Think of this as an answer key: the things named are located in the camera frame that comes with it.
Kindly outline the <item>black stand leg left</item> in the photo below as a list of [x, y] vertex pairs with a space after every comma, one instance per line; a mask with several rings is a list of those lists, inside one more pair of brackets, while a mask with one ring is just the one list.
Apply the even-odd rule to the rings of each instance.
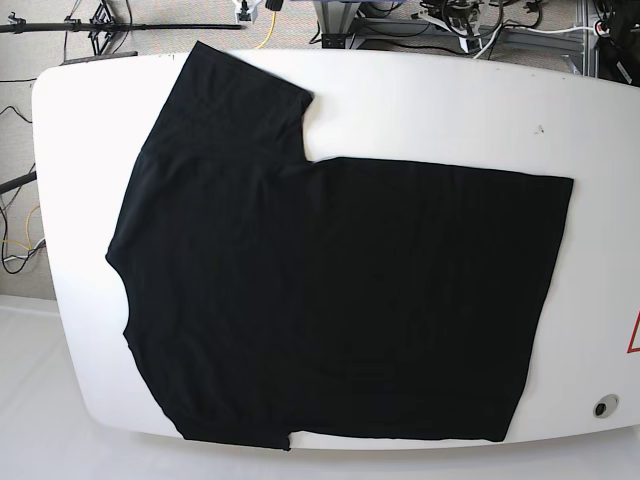
[[27, 174], [16, 177], [12, 180], [4, 182], [0, 185], [0, 194], [3, 195], [12, 190], [18, 189], [26, 184], [29, 184], [37, 179], [37, 172], [31, 171]]

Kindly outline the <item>black tripod pole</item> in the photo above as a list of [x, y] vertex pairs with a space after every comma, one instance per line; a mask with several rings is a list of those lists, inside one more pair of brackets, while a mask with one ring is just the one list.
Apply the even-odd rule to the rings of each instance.
[[124, 33], [131, 31], [145, 30], [242, 30], [243, 26], [238, 24], [120, 24], [120, 23], [84, 23], [84, 22], [62, 22], [62, 23], [33, 23], [18, 22], [3, 24], [2, 34], [22, 34], [40, 32], [106, 32]]

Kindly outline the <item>right table grommet hole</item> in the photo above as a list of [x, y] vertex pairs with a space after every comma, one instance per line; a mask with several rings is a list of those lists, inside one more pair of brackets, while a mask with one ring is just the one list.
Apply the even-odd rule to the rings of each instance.
[[620, 400], [618, 395], [605, 395], [595, 404], [593, 408], [594, 417], [603, 419], [611, 416], [617, 410], [619, 403]]

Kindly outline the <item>grey aluminium frame stand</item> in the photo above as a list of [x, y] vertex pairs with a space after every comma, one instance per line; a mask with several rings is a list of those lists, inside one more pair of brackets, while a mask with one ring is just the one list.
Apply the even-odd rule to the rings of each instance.
[[398, 50], [506, 60], [512, 50], [561, 58], [598, 74], [596, 10], [590, 1], [314, 1], [325, 49]]

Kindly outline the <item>red triangle sticker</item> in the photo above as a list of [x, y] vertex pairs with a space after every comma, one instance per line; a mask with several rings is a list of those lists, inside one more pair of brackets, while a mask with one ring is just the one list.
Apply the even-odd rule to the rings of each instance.
[[627, 352], [628, 353], [636, 353], [640, 351], [639, 346], [639, 323], [640, 323], [640, 314], [637, 316], [634, 328], [632, 331], [632, 335], [628, 344]]

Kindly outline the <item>black T-shirt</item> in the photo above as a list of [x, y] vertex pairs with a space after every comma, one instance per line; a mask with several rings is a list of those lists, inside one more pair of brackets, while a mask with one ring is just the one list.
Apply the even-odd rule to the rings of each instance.
[[203, 43], [189, 53], [106, 253], [154, 400], [188, 440], [503, 441], [573, 181], [310, 162], [312, 99]]

